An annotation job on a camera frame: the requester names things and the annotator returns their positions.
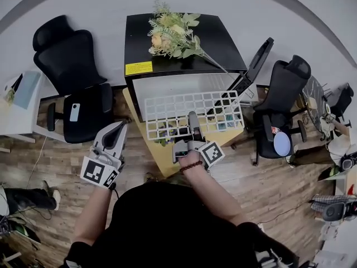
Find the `black pants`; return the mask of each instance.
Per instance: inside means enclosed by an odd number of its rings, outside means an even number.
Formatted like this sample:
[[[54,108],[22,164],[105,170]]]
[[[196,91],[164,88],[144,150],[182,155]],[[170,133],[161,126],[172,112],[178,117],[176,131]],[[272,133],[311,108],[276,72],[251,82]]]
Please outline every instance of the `black pants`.
[[[4,189],[7,204],[9,206],[9,214],[14,214],[19,210],[25,210],[27,207],[36,207],[44,209],[55,209],[57,206],[56,200],[50,197],[45,190],[42,189]]]
[[[304,150],[297,150],[290,157],[290,163],[295,166],[307,164],[333,164],[334,161],[325,145]]]

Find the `sneaker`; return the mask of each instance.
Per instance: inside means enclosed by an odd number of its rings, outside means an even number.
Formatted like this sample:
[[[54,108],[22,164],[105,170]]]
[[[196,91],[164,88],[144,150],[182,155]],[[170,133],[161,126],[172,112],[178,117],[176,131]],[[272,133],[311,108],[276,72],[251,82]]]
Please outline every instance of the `sneaker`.
[[[55,199],[56,201],[56,208],[55,210],[58,210],[60,208],[60,202],[61,202],[61,194],[59,190],[54,190],[54,194],[52,195],[52,197]]]
[[[157,177],[151,173],[146,173],[144,176],[144,183],[151,183],[152,181],[157,181]]]
[[[289,167],[293,169],[293,168],[296,168],[296,166],[290,164],[290,158],[291,158],[291,156],[292,156],[292,155],[286,156],[286,157],[285,157],[285,160],[286,160],[286,162],[289,164]]]
[[[41,182],[41,189],[46,191],[47,195],[51,195],[50,194],[50,187],[49,187],[49,185],[48,185],[48,183],[46,181],[42,181]]]

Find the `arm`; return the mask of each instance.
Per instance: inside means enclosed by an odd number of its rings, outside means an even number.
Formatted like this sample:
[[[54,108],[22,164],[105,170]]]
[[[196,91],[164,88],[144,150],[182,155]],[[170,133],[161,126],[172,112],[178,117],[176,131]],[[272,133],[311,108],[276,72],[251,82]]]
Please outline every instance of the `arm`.
[[[93,245],[105,230],[107,214],[112,191],[96,186],[76,220],[73,242],[84,242]]]
[[[181,167],[185,167],[199,161],[199,158],[198,152],[190,151],[186,157],[179,158],[179,162]],[[237,200],[218,184],[202,165],[185,170],[184,175],[212,214],[236,226],[247,221]]]
[[[350,136],[350,130],[344,126],[343,124],[341,124],[340,122],[338,122],[336,119],[334,119],[332,121],[332,123],[335,125],[335,128],[340,131],[343,135],[347,135]]]

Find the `yellow label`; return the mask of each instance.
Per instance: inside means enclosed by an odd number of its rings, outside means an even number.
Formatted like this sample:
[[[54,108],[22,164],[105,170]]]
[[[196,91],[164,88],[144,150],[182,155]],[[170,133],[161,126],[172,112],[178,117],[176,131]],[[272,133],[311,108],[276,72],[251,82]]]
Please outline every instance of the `yellow label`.
[[[142,74],[152,72],[152,62],[144,61],[143,63],[134,63],[125,65],[125,75]]]

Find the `phone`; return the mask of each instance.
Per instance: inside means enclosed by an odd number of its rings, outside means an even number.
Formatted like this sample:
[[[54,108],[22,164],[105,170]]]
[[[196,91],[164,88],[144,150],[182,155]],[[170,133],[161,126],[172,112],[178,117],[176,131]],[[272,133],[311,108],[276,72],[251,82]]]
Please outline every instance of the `phone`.
[[[71,122],[77,122],[78,121],[79,108],[80,108],[80,104],[79,103],[73,103],[72,104],[72,110],[71,110],[71,115],[69,117],[69,121],[71,121]]]

